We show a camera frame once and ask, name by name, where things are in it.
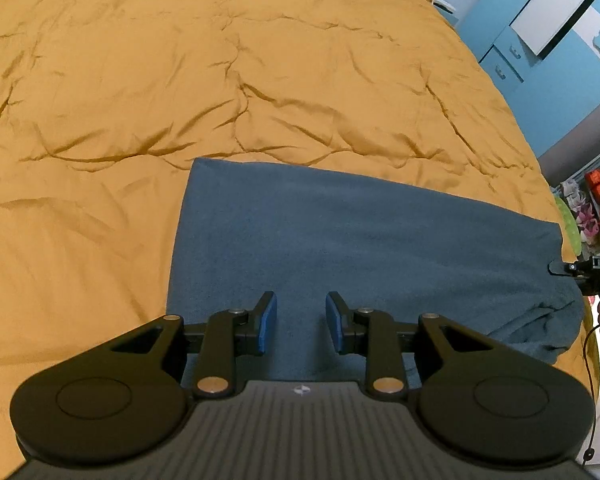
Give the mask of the dark teal grey pants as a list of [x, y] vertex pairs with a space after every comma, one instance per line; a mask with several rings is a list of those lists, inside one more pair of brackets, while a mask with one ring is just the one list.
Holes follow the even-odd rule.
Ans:
[[243, 378], [360, 378], [338, 356], [325, 300], [338, 292], [414, 323], [434, 312], [555, 363], [582, 349], [584, 301], [548, 267], [562, 256], [553, 222], [450, 194], [311, 168], [199, 159], [175, 235], [166, 308], [202, 322], [277, 298], [272, 346]]

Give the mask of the green basket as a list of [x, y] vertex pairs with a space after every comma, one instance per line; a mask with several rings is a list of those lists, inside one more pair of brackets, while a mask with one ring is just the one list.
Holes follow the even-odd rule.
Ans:
[[562, 216], [562, 222], [564, 222], [568, 243], [573, 253], [577, 257], [580, 257], [582, 254], [582, 240], [576, 220], [574, 220], [572, 212], [567, 204], [559, 196], [555, 196], [555, 203]]

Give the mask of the shelf with colourful toys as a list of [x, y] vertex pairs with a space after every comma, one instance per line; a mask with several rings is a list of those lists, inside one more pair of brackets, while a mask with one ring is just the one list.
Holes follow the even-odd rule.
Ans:
[[552, 188], [571, 210], [580, 231], [579, 259], [600, 256], [600, 154]]

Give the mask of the blue white wardrobe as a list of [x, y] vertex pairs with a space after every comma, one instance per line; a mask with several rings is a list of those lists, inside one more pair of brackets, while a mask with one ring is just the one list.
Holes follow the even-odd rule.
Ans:
[[600, 0], [478, 0], [457, 31], [535, 155], [600, 106]]

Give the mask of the blue bedside table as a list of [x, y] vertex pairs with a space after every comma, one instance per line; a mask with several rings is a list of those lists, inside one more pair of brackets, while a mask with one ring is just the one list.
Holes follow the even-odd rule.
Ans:
[[432, 4], [452, 26], [458, 23], [456, 7], [448, 0], [432, 0]]

